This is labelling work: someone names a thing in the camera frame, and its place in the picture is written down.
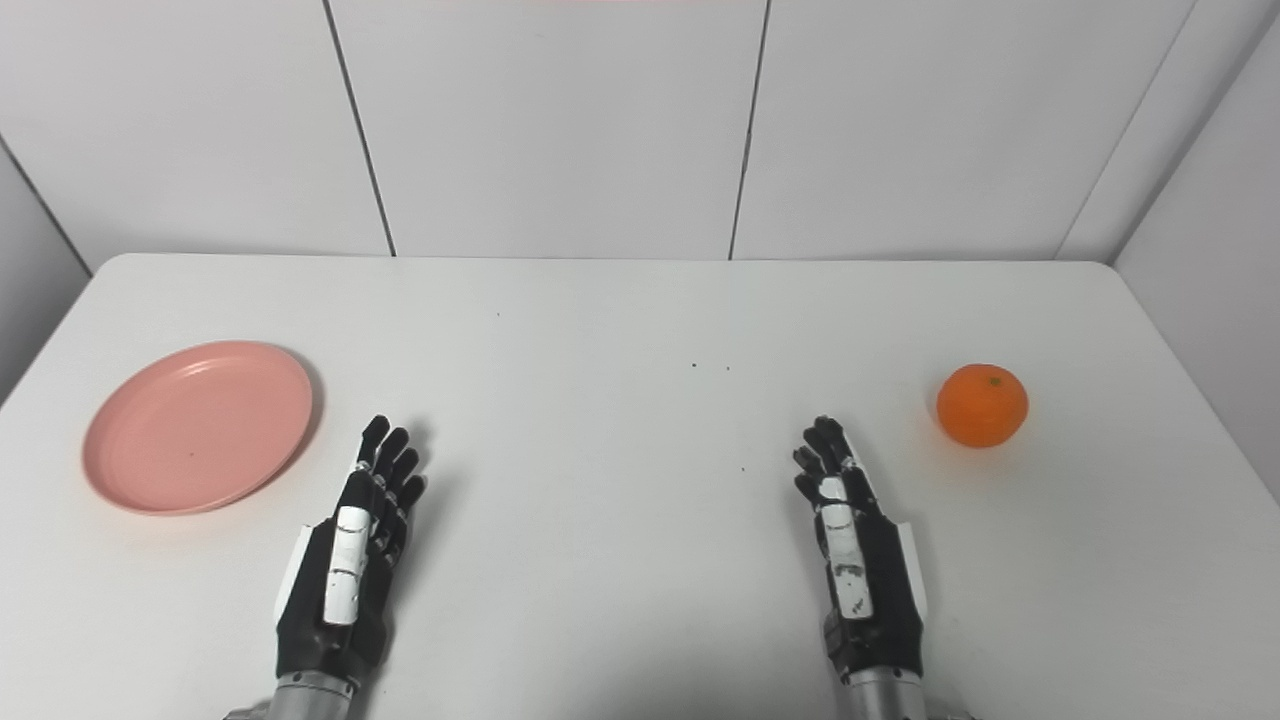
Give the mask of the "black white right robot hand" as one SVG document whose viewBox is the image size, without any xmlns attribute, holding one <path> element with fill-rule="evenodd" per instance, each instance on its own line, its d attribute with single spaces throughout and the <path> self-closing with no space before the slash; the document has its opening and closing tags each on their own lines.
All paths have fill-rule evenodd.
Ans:
<svg viewBox="0 0 1280 720">
<path fill-rule="evenodd" d="M 832 605 L 823 621 L 837 676 L 884 670 L 922 678 L 927 601 L 913 530 L 881 507 L 844 427 L 818 416 L 792 454 L 813 511 Z"/>
</svg>

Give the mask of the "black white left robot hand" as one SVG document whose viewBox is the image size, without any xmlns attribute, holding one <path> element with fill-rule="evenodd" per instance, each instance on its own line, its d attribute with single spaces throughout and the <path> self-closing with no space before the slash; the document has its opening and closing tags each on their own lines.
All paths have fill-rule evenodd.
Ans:
<svg viewBox="0 0 1280 720">
<path fill-rule="evenodd" d="M 388 602 L 428 487 L 403 427 L 376 415 L 329 516 L 305 527 L 276 601 L 279 680 L 323 675 L 357 691 L 381 665 Z"/>
</svg>

